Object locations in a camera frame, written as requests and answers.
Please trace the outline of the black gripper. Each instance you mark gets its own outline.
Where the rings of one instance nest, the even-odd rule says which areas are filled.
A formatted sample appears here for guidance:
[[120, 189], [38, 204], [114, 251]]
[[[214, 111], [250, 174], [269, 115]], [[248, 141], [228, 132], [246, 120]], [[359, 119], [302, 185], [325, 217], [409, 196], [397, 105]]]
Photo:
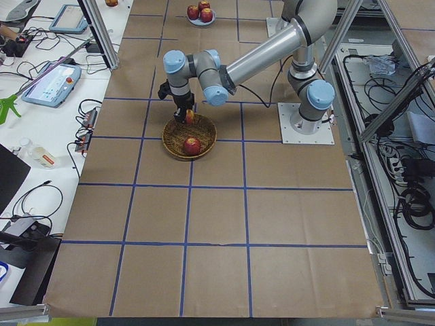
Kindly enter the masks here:
[[173, 114], [176, 122], [181, 124], [186, 123], [187, 109], [193, 111], [193, 116], [196, 115], [197, 102], [195, 102], [194, 94], [185, 94], [181, 96], [173, 95], [173, 100], [177, 107], [177, 110]]

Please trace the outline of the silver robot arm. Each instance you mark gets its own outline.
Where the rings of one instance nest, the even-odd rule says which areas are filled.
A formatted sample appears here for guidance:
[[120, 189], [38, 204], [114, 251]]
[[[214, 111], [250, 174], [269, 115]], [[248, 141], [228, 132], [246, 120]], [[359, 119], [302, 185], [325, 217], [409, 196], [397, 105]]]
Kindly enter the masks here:
[[167, 80], [160, 85], [158, 97], [164, 99], [171, 96], [176, 105], [174, 118], [184, 123], [186, 111], [194, 105], [190, 79], [198, 79], [205, 100], [210, 105], [220, 106], [235, 94], [237, 86], [290, 56], [292, 63], [288, 81], [304, 107], [300, 116], [304, 121], [318, 122], [331, 103], [317, 104], [309, 97], [312, 89], [325, 90], [329, 87], [315, 75], [317, 65], [313, 45], [330, 28], [336, 11], [336, 1], [284, 1], [281, 21], [286, 26], [229, 65], [220, 62], [217, 50], [193, 54], [168, 51], [163, 57]]

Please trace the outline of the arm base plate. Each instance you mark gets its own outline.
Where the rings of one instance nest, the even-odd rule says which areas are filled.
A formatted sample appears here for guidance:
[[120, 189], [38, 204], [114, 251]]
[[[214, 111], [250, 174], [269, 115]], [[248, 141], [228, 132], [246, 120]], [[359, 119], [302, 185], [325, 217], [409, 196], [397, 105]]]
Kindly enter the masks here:
[[334, 145], [328, 112], [316, 122], [304, 120], [300, 103], [278, 103], [281, 142], [285, 145]]
[[281, 30], [280, 18], [267, 18], [266, 19], [266, 31], [268, 37], [272, 37], [277, 31]]

